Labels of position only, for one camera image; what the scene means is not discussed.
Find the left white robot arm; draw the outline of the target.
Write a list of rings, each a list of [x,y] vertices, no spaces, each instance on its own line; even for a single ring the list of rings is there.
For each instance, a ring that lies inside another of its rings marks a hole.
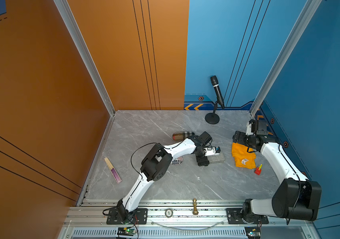
[[[141,162],[138,179],[129,193],[117,203],[117,212],[122,222],[129,222],[133,218],[133,212],[138,208],[147,190],[166,174],[174,160],[194,154],[198,166],[208,166],[210,164],[208,158],[218,156],[221,152],[219,147],[212,146],[211,143],[212,137],[207,132],[188,136],[181,142],[171,145],[154,142],[154,146]]]

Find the grey eyeglass case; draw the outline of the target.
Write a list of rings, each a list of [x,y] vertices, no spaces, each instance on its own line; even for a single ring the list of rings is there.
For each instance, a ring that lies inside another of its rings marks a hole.
[[[225,161],[225,156],[222,153],[217,155],[211,155],[208,156],[207,158],[209,160],[209,164],[223,163]]]

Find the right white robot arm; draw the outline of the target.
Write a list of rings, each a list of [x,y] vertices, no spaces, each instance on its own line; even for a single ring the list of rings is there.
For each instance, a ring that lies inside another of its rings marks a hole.
[[[245,200],[241,211],[245,222],[254,223],[263,216],[303,221],[317,219],[322,188],[294,165],[277,137],[236,131],[233,142],[261,153],[279,180],[279,187],[273,197]]]

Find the yellow microfibre cloth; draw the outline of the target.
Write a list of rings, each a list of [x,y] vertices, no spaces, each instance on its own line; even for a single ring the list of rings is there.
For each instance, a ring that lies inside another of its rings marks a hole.
[[[254,152],[248,152],[247,147],[238,143],[232,143],[232,157],[235,161],[236,167],[255,169],[256,168],[256,155]]]

